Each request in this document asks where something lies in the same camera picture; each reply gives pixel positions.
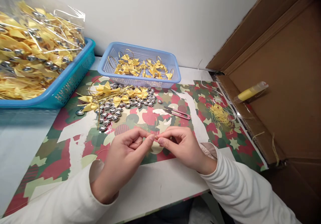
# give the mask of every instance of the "hand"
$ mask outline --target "hand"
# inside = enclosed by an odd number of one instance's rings
[[[169,139],[171,136],[178,144]],[[170,126],[165,132],[157,135],[156,139],[187,167],[204,175],[215,171],[217,162],[203,153],[190,128]]]
[[[142,128],[117,135],[110,146],[105,166],[91,184],[93,195],[98,201],[110,204],[118,191],[132,178],[141,161],[151,148],[155,135]]]

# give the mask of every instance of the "camouflage mat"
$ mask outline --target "camouflage mat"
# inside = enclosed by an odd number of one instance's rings
[[[88,86],[98,76],[90,70],[76,92],[87,94]],[[100,78],[100,84],[108,78]],[[163,101],[154,107],[132,107],[122,112],[120,120],[109,125],[104,133],[97,130],[97,114],[93,111],[76,116],[78,99],[74,93],[61,109],[45,140],[22,179],[5,216],[12,214],[30,201],[35,188],[67,180],[95,159],[105,160],[113,138],[129,129],[142,127],[151,133],[161,133],[168,126],[184,126],[194,131],[200,142],[210,141],[218,148],[228,147],[236,161],[260,172],[267,165],[238,119],[233,128],[214,123],[209,107],[213,102],[226,108],[229,103],[217,82],[195,81],[195,85],[175,84],[171,89],[155,89],[155,95]],[[191,115],[191,120],[181,119],[162,111],[164,106]],[[152,147],[142,165],[164,161],[175,156],[166,149]]]

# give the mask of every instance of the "person's left hand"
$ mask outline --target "person's left hand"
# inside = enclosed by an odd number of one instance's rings
[[[110,146],[105,166],[91,183],[93,195],[104,204],[113,202],[118,191],[132,178],[151,148],[155,135],[135,128],[117,135]]]

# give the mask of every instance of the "scissors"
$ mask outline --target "scissors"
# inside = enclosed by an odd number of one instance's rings
[[[186,113],[183,113],[181,111],[178,111],[176,109],[172,109],[172,108],[169,108],[169,107],[164,107],[164,108],[166,108],[166,109],[164,109],[164,111],[169,113],[169,114],[175,115],[177,117],[180,117],[180,118],[186,119],[186,120],[190,120],[191,119],[191,116],[186,114]]]

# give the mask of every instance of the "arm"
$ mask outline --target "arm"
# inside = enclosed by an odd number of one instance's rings
[[[153,141],[154,135],[141,128],[117,135],[105,165],[95,160],[0,223],[96,223],[134,175]]]
[[[178,144],[169,140],[171,136]],[[213,196],[235,220],[246,224],[296,223],[294,213],[266,179],[246,165],[230,161],[212,144],[203,152],[189,128],[169,127],[156,138],[183,164],[200,173]]]

